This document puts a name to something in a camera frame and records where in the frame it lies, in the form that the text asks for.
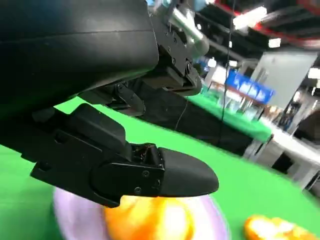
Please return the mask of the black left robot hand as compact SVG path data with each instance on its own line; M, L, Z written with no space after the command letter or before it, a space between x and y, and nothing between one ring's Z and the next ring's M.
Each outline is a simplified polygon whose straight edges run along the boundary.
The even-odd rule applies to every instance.
M141 116L127 83L177 97L202 83L171 28L145 0L3 0L0 3L0 143L34 163L31 176L106 207L123 196L196 197L219 188L187 154L126 140L95 108Z

